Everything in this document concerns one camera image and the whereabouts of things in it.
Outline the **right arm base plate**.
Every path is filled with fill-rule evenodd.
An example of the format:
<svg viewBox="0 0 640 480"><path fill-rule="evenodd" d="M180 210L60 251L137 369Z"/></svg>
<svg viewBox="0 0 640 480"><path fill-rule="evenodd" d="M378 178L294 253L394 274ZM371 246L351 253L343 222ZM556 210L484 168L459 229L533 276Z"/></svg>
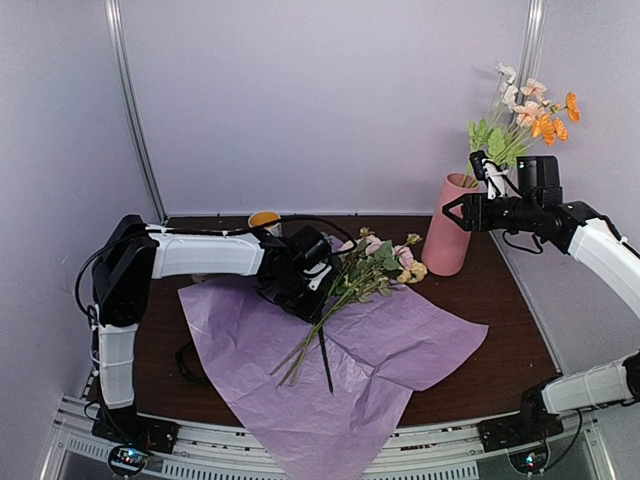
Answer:
<svg viewBox="0 0 640 480"><path fill-rule="evenodd" d="M541 442L564 431L558 415L536 420L521 413L484 420L477 429L486 453Z"/></svg>

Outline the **black printed ribbon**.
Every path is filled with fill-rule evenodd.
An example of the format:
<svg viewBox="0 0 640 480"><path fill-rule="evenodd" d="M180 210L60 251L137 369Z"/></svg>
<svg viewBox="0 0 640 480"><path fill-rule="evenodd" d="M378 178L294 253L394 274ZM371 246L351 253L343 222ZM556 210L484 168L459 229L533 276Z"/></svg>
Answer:
<svg viewBox="0 0 640 480"><path fill-rule="evenodd" d="M196 383L206 387L212 387L212 383L206 375L196 375L193 370L188 366L185 356L190 352L196 352L195 343L193 340L185 343L175 353L174 359L176 366L181 376L192 383Z"/></svg>

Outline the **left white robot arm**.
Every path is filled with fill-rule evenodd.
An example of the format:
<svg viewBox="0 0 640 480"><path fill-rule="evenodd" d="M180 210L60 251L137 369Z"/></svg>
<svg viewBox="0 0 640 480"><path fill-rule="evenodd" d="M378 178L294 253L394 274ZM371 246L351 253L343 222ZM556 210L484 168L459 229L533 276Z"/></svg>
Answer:
<svg viewBox="0 0 640 480"><path fill-rule="evenodd" d="M91 271L97 310L98 368L106 429L123 444L144 433L135 403L134 343L148 305L150 284L180 275L256 278L285 312L319 320L337 273L327 237L304 226L290 237L264 228L197 231L145 223L136 214L115 227Z"/></svg>

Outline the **purple tissue paper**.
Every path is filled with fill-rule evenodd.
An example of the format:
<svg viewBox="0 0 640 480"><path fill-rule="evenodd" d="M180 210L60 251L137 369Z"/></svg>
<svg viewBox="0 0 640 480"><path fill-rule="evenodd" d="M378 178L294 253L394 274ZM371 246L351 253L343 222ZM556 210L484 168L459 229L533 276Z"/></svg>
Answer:
<svg viewBox="0 0 640 480"><path fill-rule="evenodd" d="M318 344L295 385L280 383L286 367L272 372L311 327L262 299L250 279L192 285L179 299L207 377L254 436L364 429L386 437L412 394L452 374L488 332L407 287L351 304L324 327L331 394Z"/></svg>

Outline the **fuzzy green orange flower stem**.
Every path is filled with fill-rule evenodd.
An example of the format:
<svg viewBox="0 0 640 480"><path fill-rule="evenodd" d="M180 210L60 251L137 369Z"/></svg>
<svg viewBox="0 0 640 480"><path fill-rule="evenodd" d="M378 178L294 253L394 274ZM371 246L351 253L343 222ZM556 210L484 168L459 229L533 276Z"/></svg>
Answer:
<svg viewBox="0 0 640 480"><path fill-rule="evenodd" d="M550 102L550 107L548 112L536 122L533 138L536 139L534 143L543 142L547 146L551 146L557 141L566 142L569 139L566 120L580 123L582 112L579 108L578 96L573 91L566 94L563 103L554 103L549 99L547 100Z"/></svg>

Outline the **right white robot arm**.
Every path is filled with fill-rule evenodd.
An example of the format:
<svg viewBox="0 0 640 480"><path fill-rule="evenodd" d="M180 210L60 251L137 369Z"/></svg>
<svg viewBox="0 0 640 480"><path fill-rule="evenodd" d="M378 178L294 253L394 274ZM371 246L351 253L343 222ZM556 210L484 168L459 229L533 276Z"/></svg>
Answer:
<svg viewBox="0 0 640 480"><path fill-rule="evenodd" d="M595 273L634 314L639 313L639 253L610 219L582 201L544 205L536 194L496 197L464 194L442 213L464 231L528 232ZM639 354L629 354L587 371L534 387L521 397L512 430L535 440L551 418L570 410L639 401Z"/></svg>

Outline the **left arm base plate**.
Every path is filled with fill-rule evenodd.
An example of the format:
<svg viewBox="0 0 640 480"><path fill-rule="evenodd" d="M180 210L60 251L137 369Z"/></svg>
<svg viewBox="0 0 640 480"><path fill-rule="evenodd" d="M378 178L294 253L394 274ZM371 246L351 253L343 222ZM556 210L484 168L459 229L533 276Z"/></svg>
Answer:
<svg viewBox="0 0 640 480"><path fill-rule="evenodd" d="M130 409L100 409L91 430L102 439L165 454L173 452L178 432L175 422L141 416Z"/></svg>

